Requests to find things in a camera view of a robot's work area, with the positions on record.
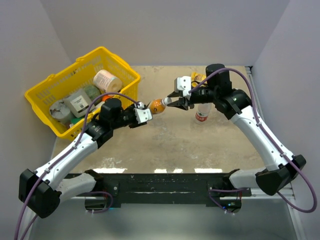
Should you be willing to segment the small white bottle cap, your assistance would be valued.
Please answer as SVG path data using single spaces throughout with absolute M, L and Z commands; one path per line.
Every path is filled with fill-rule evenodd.
M 165 97 L 161 100 L 161 104 L 165 107 L 170 103 L 172 103 L 172 99 L 170 97 Z

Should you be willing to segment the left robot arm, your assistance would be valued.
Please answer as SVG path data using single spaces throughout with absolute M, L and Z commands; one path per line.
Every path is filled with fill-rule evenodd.
M 99 196 L 103 177 L 93 170 L 67 179 L 69 172 L 84 158 L 113 137 L 114 130 L 146 125 L 153 116 L 142 102 L 122 108 L 118 98 L 109 98 L 76 139 L 51 161 L 35 171 L 26 169 L 19 177 L 18 198 L 23 209 L 30 208 L 40 218 L 51 215 L 60 203 L 77 195 Z

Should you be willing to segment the orange juice bottle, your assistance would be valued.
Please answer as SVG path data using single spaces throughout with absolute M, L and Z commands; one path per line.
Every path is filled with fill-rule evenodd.
M 150 109 L 150 112 L 153 114 L 153 115 L 157 115 L 157 114 L 161 114 L 164 112 L 164 110 L 166 109 L 167 106 L 164 106 L 162 105 L 162 99 L 163 98 L 159 98 L 159 99 L 155 99 L 155 100 L 152 100 L 147 108 Z

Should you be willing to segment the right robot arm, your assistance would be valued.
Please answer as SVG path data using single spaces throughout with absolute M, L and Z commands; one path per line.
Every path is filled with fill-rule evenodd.
M 223 192 L 235 196 L 242 188 L 260 188 L 273 196 L 293 181 L 306 165 L 306 159 L 294 155 L 272 133 L 257 112 L 253 93 L 247 94 L 232 87 L 230 72 L 223 64 L 207 66 L 207 77 L 192 86 L 189 76 L 177 77 L 170 98 L 177 98 L 170 107 L 189 110 L 196 104 L 213 104 L 218 112 L 236 125 L 254 146 L 264 167 L 252 170 L 234 170 L 223 183 Z

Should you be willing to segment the red label water bottle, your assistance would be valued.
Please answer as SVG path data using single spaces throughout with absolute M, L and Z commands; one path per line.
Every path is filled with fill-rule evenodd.
M 204 123 L 208 119 L 211 109 L 212 109 L 211 103 L 199 104 L 195 113 L 195 122 L 197 124 Z

